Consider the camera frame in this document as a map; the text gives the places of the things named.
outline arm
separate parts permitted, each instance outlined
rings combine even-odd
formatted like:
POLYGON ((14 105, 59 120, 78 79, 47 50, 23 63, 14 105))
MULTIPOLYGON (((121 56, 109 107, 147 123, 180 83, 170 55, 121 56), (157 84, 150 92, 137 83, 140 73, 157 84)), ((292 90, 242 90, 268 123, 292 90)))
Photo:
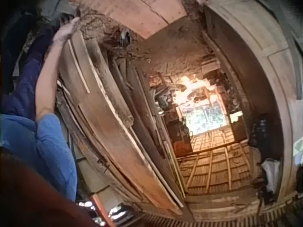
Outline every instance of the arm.
POLYGON ((53 45, 45 60, 36 84, 36 121, 45 114, 53 113, 57 88, 58 64, 62 49, 75 32, 79 17, 61 26, 53 38, 53 45))

